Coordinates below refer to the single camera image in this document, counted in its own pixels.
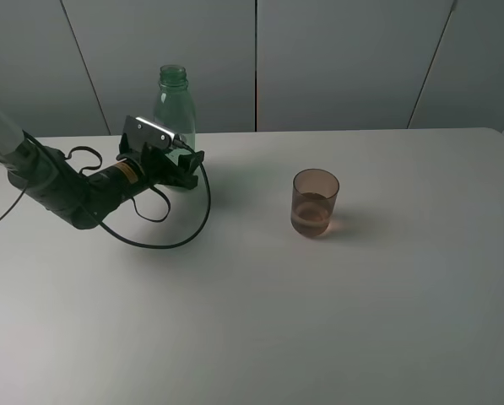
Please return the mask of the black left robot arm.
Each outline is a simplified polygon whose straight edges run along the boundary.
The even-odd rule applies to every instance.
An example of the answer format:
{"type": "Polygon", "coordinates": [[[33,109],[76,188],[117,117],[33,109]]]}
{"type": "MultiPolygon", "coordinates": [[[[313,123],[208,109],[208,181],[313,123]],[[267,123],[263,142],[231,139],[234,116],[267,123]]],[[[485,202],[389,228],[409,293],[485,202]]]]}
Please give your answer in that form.
{"type": "Polygon", "coordinates": [[[8,181],[78,230],[97,227],[121,204],[158,186],[194,189],[204,153],[178,132],[127,116],[114,165],[75,170],[71,157],[38,143],[0,111],[0,165],[8,181]]]}

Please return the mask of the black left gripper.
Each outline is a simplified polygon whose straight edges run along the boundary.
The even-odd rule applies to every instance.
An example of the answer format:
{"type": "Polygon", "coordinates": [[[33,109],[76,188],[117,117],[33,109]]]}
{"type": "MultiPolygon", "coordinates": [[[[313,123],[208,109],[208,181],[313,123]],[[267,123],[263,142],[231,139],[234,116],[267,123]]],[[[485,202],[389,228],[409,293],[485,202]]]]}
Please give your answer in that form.
{"type": "Polygon", "coordinates": [[[150,186],[176,187],[193,190],[198,186],[197,175],[179,175],[178,166],[195,173],[204,160],[204,151],[187,151],[178,157],[178,166],[168,154],[173,139],[162,133],[153,137],[123,133],[115,164],[117,185],[121,190],[146,190],[150,186]]]}

